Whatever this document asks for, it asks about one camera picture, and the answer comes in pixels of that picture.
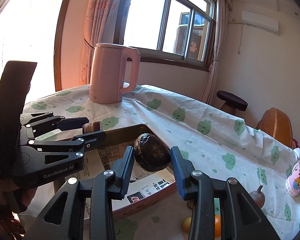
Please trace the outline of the person's left hand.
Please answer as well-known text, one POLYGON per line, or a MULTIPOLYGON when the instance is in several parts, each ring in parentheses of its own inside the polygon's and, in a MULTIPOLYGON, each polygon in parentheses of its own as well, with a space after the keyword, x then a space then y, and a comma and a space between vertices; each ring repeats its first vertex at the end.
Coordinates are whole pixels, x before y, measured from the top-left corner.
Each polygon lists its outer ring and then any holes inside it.
POLYGON ((12 179, 0 179, 0 206, 6 206, 14 213, 24 212, 36 192, 37 188, 21 189, 12 179))

